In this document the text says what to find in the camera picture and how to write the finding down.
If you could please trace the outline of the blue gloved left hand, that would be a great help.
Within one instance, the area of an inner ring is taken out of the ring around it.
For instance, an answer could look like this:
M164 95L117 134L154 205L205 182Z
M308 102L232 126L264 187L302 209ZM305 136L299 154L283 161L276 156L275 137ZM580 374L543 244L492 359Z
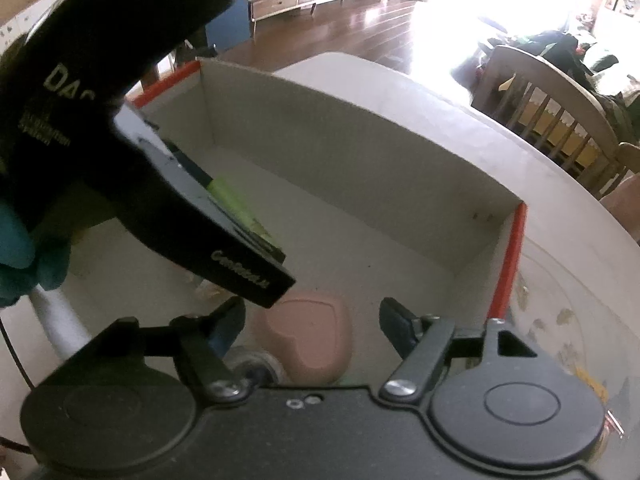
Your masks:
M1 307L11 307L36 286L60 287L70 265L70 238L47 236L35 242L17 214L1 203Z

